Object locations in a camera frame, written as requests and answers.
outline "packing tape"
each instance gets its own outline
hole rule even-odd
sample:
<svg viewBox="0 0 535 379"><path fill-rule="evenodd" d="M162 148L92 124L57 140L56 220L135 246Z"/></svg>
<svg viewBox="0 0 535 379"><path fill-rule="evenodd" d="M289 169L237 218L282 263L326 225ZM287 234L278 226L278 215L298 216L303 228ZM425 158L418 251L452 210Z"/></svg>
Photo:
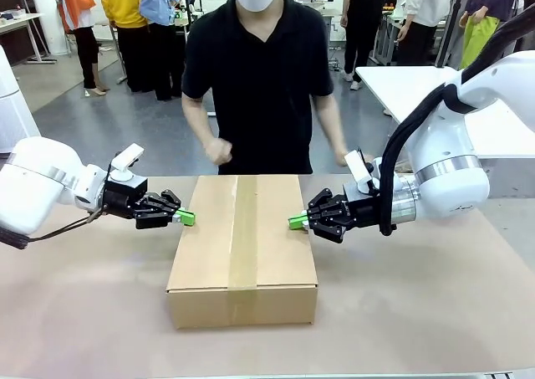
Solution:
<svg viewBox="0 0 535 379"><path fill-rule="evenodd" d="M257 303L257 177L237 178L228 271L230 325L254 323Z"/></svg>

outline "cardboard box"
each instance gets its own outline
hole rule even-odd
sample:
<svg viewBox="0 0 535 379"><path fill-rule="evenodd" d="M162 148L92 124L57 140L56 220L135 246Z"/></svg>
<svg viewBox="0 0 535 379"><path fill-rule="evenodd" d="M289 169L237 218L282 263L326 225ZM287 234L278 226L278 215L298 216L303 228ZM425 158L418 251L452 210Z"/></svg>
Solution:
<svg viewBox="0 0 535 379"><path fill-rule="evenodd" d="M297 176L199 177L167 293L176 328L313 323L318 279Z"/></svg>

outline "green pants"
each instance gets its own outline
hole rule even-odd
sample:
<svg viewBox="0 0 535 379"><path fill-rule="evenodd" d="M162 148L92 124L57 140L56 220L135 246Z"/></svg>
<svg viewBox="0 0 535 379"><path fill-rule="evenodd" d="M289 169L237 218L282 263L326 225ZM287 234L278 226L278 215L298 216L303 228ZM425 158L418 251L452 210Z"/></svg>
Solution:
<svg viewBox="0 0 535 379"><path fill-rule="evenodd" d="M461 69L466 68L476 60L489 38L496 32L499 23L500 20L494 17L484 17L478 24L473 23L473 17L468 18L462 49Z"/></svg>

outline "person in yellow shirt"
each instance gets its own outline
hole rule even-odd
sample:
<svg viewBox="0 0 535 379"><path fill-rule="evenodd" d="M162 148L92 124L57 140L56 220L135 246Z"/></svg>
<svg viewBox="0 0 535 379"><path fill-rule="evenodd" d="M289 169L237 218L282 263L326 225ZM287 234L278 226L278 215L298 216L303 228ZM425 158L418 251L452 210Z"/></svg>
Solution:
<svg viewBox="0 0 535 379"><path fill-rule="evenodd" d="M125 62L132 92L150 92L150 37L147 21L140 14L141 0L101 0L110 25L117 28L119 50Z"/></svg>

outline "shirt collar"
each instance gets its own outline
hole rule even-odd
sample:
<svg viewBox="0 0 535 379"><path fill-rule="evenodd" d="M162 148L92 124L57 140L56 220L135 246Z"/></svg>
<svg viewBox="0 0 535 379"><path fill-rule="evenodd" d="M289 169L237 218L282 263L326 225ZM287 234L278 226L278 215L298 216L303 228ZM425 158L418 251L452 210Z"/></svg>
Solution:
<svg viewBox="0 0 535 379"><path fill-rule="evenodd" d="M273 32L278 37L284 33L290 33L298 27L297 7L298 4L296 4L294 0L284 0L283 15L278 20L277 27ZM227 0L225 9L227 21L229 22L228 26L232 27L232 36L234 38L242 38L242 35L248 32L237 17L236 0Z"/></svg>

